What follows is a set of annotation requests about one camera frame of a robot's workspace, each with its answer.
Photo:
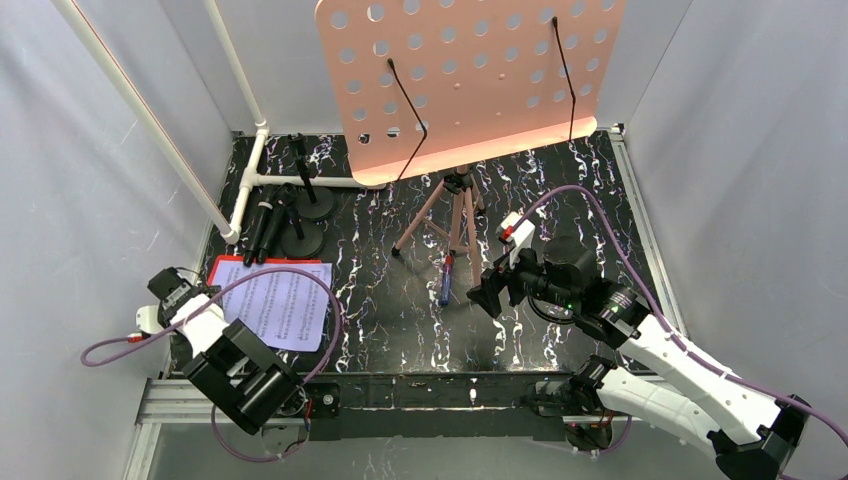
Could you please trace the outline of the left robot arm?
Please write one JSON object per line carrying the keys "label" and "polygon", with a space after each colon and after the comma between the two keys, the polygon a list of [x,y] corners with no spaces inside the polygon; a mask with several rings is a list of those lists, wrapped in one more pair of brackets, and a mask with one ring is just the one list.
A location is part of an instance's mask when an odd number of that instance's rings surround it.
{"label": "left robot arm", "polygon": [[228,320],[221,305],[229,291],[263,275],[292,274],[326,290],[318,276],[293,266],[255,272],[214,291],[198,286],[168,267],[148,281],[157,299],[151,339],[174,333],[191,347],[183,368],[190,383],[216,410],[248,434],[256,434],[294,398],[329,359],[324,356],[305,375],[296,373],[271,347],[239,319]]}

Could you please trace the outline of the pink tripod music stand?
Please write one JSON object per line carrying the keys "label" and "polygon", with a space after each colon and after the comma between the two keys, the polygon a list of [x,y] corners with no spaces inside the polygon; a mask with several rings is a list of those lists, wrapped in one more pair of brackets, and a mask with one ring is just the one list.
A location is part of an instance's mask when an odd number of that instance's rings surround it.
{"label": "pink tripod music stand", "polygon": [[598,126],[621,1],[321,1],[353,179],[365,186],[570,141]]}

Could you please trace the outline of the white PVC pipe frame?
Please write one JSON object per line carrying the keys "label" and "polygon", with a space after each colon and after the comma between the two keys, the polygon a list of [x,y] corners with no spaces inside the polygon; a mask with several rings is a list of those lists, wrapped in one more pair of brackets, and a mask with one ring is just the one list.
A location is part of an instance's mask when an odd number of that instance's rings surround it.
{"label": "white PVC pipe frame", "polygon": [[227,73],[238,81],[255,115],[256,139],[247,168],[239,178],[230,215],[222,213],[195,169],[229,150],[231,132],[161,2],[57,1],[54,6],[145,126],[226,243],[235,244],[240,239],[247,201],[254,188],[305,185],[298,176],[263,175],[257,171],[271,129],[216,2],[203,2],[202,15],[230,64]]}

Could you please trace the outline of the red sheet music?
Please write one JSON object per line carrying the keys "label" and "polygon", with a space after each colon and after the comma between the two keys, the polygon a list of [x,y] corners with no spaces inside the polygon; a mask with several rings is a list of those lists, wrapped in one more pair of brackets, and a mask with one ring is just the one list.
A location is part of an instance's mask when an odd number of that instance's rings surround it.
{"label": "red sheet music", "polygon": [[245,258],[240,255],[219,255],[208,274],[209,285],[227,286],[232,282],[262,269],[297,264],[316,263],[316,260],[293,260],[284,258],[270,258],[264,263],[253,262],[250,265],[244,263]]}

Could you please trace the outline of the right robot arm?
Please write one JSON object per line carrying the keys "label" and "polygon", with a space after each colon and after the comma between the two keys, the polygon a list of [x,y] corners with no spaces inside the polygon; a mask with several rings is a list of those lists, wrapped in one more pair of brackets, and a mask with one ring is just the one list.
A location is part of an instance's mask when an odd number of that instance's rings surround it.
{"label": "right robot arm", "polygon": [[697,447],[729,479],[776,479],[799,446],[808,414],[795,396],[776,400],[731,381],[723,366],[695,360],[698,349],[633,289],[602,277],[593,255],[573,237],[549,241],[541,255],[513,248],[481,274],[468,298],[490,317],[511,305],[541,300],[571,314],[583,333],[649,367],[666,381],[643,381],[593,356],[570,380],[567,398],[584,410],[626,413]]}

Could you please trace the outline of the white sheet music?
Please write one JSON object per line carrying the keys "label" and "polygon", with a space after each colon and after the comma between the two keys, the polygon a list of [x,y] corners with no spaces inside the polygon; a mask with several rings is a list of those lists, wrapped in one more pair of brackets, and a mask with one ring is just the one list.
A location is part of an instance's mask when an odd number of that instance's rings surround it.
{"label": "white sheet music", "polygon": [[[289,265],[329,285],[329,263]],[[229,291],[221,300],[225,319],[241,321],[267,346],[316,352],[323,337],[328,294],[312,280],[292,273],[263,275]]]}

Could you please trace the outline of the black microphone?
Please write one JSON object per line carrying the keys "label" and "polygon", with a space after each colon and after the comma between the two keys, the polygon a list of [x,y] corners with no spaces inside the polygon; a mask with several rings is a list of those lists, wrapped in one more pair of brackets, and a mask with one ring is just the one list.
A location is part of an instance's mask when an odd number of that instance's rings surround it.
{"label": "black microphone", "polygon": [[274,185],[266,185],[262,189],[256,209],[251,217],[247,240],[244,242],[243,265],[245,267],[250,267],[257,255],[261,236],[263,235],[267,220],[274,209],[273,201],[277,190],[278,187]]}
{"label": "black microphone", "polygon": [[268,203],[269,216],[260,237],[255,257],[257,264],[264,264],[273,250],[272,244],[286,216],[286,204],[289,201],[289,196],[290,188],[285,185],[274,193]]}

